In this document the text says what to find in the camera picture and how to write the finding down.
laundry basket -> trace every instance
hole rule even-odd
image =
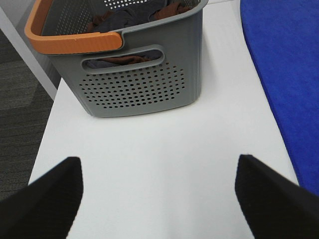
[[[38,52],[49,57],[92,116],[173,109],[191,104],[200,94],[202,9],[208,0],[181,2],[192,9],[114,32],[83,33],[92,16],[143,0],[36,0],[25,34]],[[160,51],[161,57],[101,69],[84,64],[150,50]]]

brown cloth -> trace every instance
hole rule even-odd
[[[93,29],[95,27],[97,27],[98,25],[100,25],[103,21],[105,21],[109,16],[111,16],[112,14],[114,14],[114,12],[112,11],[107,11],[106,13],[104,13],[103,16],[99,16],[96,15],[93,17],[93,21],[90,22],[87,26],[87,31],[86,33],[90,33],[93,32]]]
[[[130,65],[130,64],[150,61],[149,58],[141,57],[141,56],[109,57],[109,58],[102,58],[100,60],[118,64],[118,65]]]
[[[174,2],[170,5],[162,8],[154,14],[155,20],[164,19],[170,16],[175,16],[184,12],[189,11],[189,7],[182,6],[180,2]]]

clothing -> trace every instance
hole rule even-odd
[[[103,16],[97,15],[93,17],[93,21],[88,24],[87,32],[108,32],[160,20],[190,10],[189,7],[184,7],[180,2],[166,5],[167,0],[149,0],[144,3],[122,7],[116,12],[107,11]],[[89,60],[85,63],[92,69],[99,69],[152,61],[161,56],[162,53],[160,51],[152,50],[123,57]]]
[[[135,53],[134,55],[128,55],[123,57],[109,57],[98,60],[89,60],[86,61],[86,65],[92,69],[99,69],[152,61],[160,58],[161,56],[162,53],[160,51],[152,50],[141,53]]]
[[[174,2],[163,9],[157,11],[151,18],[154,20],[175,16],[190,10],[190,7],[183,6],[180,2]]]
[[[109,13],[107,20],[95,27],[93,32],[109,32],[150,22],[150,16],[165,6],[167,6],[167,0],[148,0],[144,3],[121,7],[113,14]]]

black fabric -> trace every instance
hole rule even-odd
[[[120,66],[119,64],[114,64],[103,60],[87,60],[85,61],[85,64],[92,69]]]
[[[109,32],[129,26],[150,22],[150,16],[167,5],[167,0],[148,0],[144,3],[130,4],[119,8],[93,32]]]
[[[65,239],[82,194],[80,159],[69,157],[0,202],[0,239]]]
[[[241,155],[235,191],[256,239],[318,239],[319,198],[252,155]]]

orange handle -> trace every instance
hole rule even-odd
[[[52,2],[36,0],[24,29],[36,51],[43,54],[74,54],[116,50],[122,46],[121,35],[117,32],[41,36]]]

